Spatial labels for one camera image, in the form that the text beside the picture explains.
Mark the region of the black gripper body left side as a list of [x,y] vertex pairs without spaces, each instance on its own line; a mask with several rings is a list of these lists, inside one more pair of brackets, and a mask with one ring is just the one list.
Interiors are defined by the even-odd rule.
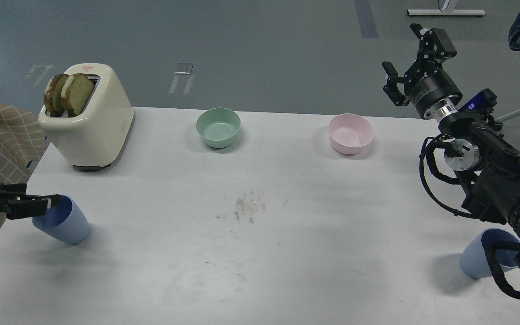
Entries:
[[0,213],[5,213],[10,220],[29,218],[25,203],[26,183],[0,183]]

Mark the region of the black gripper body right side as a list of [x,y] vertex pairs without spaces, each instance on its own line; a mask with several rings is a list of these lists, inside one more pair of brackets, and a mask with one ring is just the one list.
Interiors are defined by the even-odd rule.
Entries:
[[412,104],[421,119],[431,119],[439,102],[448,100],[456,105],[462,99],[462,93],[442,67],[421,68],[414,61],[402,77],[405,85],[385,88],[384,92],[397,107]]

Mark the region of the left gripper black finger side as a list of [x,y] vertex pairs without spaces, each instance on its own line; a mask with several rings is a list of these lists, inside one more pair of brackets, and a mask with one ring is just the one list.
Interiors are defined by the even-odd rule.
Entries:
[[49,209],[60,204],[60,194],[45,196],[26,195],[9,199],[7,202],[7,219],[18,220],[44,216]]

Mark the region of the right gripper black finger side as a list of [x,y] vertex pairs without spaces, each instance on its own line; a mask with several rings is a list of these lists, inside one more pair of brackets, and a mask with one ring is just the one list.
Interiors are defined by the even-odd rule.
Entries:
[[444,29],[426,29],[420,24],[410,24],[410,29],[419,40],[417,66],[441,68],[446,60],[456,57],[457,50]]
[[399,84],[405,85],[405,77],[398,75],[392,62],[383,61],[381,66],[386,73],[386,84],[383,88],[398,87]]

